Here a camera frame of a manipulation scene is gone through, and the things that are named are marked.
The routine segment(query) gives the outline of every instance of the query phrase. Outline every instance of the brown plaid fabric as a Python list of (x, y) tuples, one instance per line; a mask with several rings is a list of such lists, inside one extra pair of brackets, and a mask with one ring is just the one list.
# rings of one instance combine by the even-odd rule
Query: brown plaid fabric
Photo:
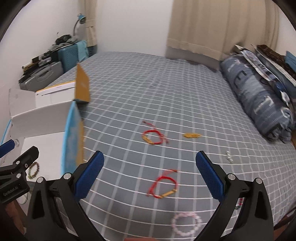
[(292, 78), (296, 80), (296, 73), (289, 65), (285, 63), (285, 56), (280, 55), (279, 53), (273, 51), (270, 47), (266, 45), (257, 45), (258, 50), (262, 54), (264, 54), (267, 58), (276, 62), (279, 66), (281, 66)]

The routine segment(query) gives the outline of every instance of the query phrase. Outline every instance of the mattress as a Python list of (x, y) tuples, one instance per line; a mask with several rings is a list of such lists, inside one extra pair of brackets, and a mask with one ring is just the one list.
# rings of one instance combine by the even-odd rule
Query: mattress
[[(195, 165), (200, 150), (226, 173), (248, 181), (260, 177), (274, 223), (289, 210), (295, 200), (294, 147), (269, 143), (259, 134), (219, 71), (185, 60), (120, 52), (95, 54), (81, 66), (90, 78), (91, 95), (90, 103), (79, 105), (84, 159), (99, 150), (105, 165), (80, 203), (105, 239), (193, 240), (218, 206)], [(73, 80), (75, 74), (73, 68), (53, 84)], [(153, 123), (169, 143), (144, 142), (142, 132), (151, 128), (143, 121)], [(183, 137), (191, 132), (202, 137)], [(163, 199), (147, 196), (167, 169), (178, 170), (170, 175), (179, 185), (177, 192)], [(172, 188), (165, 180), (156, 193)], [(201, 217), (202, 226), (194, 235), (173, 232), (171, 219), (180, 212)], [(235, 210), (224, 234), (231, 232), (238, 214)], [(177, 225), (187, 232), (193, 229), (193, 219), (178, 219)]]

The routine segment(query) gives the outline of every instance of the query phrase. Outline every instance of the clothing pile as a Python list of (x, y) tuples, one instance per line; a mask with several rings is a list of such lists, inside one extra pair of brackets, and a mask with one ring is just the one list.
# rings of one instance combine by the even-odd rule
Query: clothing pile
[(289, 142), (296, 126), (296, 57), (266, 45), (255, 53), (236, 47), (238, 53), (221, 63), (224, 78), (263, 136)]

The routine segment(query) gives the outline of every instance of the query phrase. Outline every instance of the blue gripper pad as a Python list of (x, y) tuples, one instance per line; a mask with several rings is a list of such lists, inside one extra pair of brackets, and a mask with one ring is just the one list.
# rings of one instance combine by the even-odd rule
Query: blue gripper pad
[(104, 155), (100, 151), (96, 151), (94, 155), (90, 158), (88, 166), (80, 175), (79, 179), (75, 183), (75, 199), (78, 202), (80, 199), (86, 198), (91, 186), (96, 180), (98, 174), (100, 173), (104, 165)]
[(15, 142), (13, 140), (9, 140), (0, 146), (0, 158), (4, 157), (7, 153), (13, 150), (15, 147)]
[(215, 164), (210, 161), (203, 151), (199, 151), (196, 154), (195, 162), (213, 198), (222, 202), (225, 196), (224, 184), (213, 168), (213, 165)]

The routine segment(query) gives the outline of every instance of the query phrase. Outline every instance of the suitcase handle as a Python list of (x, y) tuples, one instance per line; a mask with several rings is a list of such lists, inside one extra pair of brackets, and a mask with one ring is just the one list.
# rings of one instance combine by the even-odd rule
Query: suitcase handle
[(49, 67), (46, 67), (45, 69), (39, 71), (36, 74), (36, 78), (37, 78), (38, 82), (41, 82), (41, 81), (47, 79), (51, 75), (52, 75), (52, 70), (51, 70), (51, 67), (49, 66)]

